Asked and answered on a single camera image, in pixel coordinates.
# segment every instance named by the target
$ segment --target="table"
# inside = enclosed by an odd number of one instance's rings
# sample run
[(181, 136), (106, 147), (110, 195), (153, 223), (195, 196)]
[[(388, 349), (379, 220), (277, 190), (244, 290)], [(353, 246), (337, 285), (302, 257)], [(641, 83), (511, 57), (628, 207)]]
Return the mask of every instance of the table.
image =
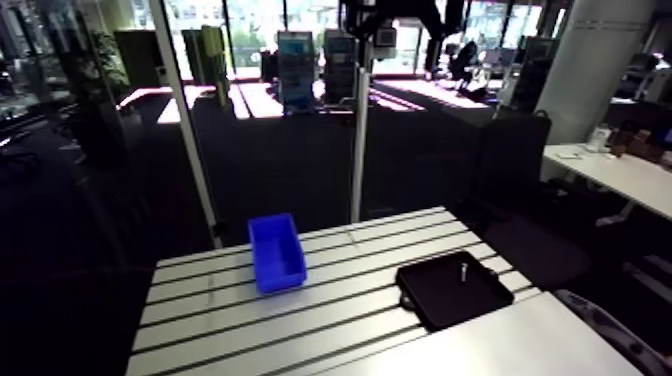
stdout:
[(544, 293), (324, 376), (630, 376), (641, 373)]
[[(574, 153), (580, 159), (560, 158), (560, 155)], [(621, 214), (606, 218), (603, 224), (624, 220), (635, 204), (672, 220), (672, 173), (656, 164), (628, 154), (616, 158), (610, 154), (590, 153), (583, 144), (546, 146), (544, 158), (630, 200)]]
[(427, 335), (399, 307), (404, 264), (466, 250), (515, 302), (540, 294), (464, 224), (436, 207), (299, 236), (300, 288), (261, 295), (249, 245), (160, 261), (128, 376), (309, 375)]

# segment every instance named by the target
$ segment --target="black plastic tray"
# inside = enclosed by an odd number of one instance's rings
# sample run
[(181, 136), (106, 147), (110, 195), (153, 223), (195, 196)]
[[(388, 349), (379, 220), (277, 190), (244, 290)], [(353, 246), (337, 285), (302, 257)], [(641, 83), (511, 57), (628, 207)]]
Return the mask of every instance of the black plastic tray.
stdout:
[[(462, 264), (467, 264), (462, 281)], [(430, 332), (445, 329), (505, 307), (513, 294), (497, 275), (468, 252), (404, 266), (397, 270), (397, 285)]]

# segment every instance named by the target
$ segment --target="blue plastic bin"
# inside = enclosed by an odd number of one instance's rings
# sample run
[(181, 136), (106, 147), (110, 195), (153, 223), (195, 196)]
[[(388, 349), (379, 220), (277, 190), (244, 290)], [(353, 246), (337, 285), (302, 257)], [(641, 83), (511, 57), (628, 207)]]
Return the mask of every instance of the blue plastic bin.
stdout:
[(257, 288), (269, 293), (296, 287), (306, 280), (306, 261), (290, 214), (250, 219)]

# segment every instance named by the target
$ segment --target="office chair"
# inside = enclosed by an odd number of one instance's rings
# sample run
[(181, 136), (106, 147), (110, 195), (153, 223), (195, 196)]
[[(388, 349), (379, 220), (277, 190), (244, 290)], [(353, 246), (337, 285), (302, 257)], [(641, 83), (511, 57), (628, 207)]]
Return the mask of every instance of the office chair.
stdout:
[(539, 182), (550, 127), (548, 118), (529, 115), (486, 125), (473, 193), (456, 214), (534, 285), (555, 290), (591, 263), (579, 246), (531, 219), (553, 211), (553, 191)]
[(457, 57), (453, 59), (450, 58), (450, 63), (448, 63), (448, 71), (450, 72), (451, 79), (453, 81), (462, 81), (459, 88), (466, 87), (473, 78), (471, 72), (467, 72), (466, 68), (469, 66), (471, 60), (476, 56), (478, 52), (478, 47), (476, 43), (469, 42), (467, 43), (457, 54)]

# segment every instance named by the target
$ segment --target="chair backrest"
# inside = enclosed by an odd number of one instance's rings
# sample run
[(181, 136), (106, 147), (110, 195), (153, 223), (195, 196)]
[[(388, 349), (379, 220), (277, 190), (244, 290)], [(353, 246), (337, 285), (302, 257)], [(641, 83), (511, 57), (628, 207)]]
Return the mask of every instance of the chair backrest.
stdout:
[(492, 199), (525, 196), (538, 185), (551, 120), (533, 115), (493, 119), (482, 131), (475, 190)]

